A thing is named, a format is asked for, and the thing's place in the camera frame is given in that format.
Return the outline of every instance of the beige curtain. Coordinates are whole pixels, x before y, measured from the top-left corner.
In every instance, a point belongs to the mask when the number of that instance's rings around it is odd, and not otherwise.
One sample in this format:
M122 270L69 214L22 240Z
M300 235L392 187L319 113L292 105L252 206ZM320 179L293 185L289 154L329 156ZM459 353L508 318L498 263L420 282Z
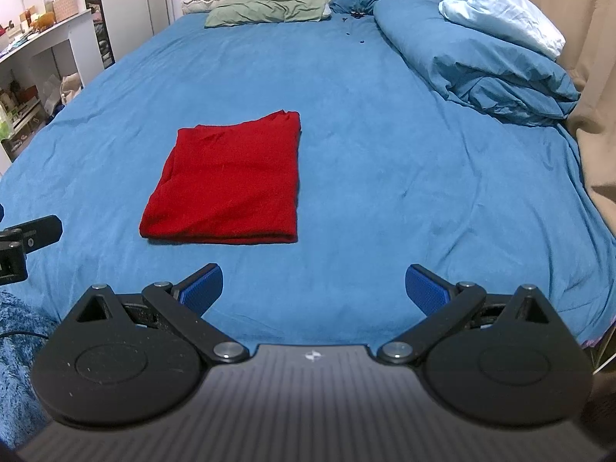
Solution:
M616 0L531 0L567 40L558 63L581 92L567 127L584 184L616 234Z

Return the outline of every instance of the red fabric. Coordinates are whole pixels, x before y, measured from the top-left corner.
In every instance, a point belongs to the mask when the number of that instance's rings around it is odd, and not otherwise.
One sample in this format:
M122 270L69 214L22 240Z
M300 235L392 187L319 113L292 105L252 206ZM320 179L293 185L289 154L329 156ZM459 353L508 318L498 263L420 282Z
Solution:
M300 115L283 110L239 125L178 130L141 218L141 236L294 243L299 142Z

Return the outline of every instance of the blue gripper pad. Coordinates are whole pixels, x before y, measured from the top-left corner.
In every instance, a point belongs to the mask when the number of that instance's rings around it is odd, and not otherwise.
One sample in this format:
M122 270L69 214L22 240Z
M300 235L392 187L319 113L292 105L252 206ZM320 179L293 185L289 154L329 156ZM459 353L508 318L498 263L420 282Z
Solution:
M202 316L223 293L223 270L208 264L173 286L171 294L191 311Z
M405 277L408 298L419 307L426 316L436 313L451 300L450 291L421 273L414 265L409 266Z

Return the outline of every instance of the pink basket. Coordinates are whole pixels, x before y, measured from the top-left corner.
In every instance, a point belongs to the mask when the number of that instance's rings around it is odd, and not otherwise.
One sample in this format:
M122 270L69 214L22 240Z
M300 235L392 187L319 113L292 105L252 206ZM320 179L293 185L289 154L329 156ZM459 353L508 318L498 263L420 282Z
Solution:
M62 22L78 13L77 0L54 0L55 22Z

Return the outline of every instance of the black cable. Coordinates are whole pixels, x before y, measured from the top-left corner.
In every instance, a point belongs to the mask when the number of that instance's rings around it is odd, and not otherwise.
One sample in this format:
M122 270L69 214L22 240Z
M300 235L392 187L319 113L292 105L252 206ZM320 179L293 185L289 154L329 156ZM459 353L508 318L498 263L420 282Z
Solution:
M33 337L40 337L41 339L45 340L49 338L46 335L41 335L40 333L36 332L28 332L27 330L13 330L10 332L0 333L0 339L4 339L5 337L11 337L13 335L31 335Z

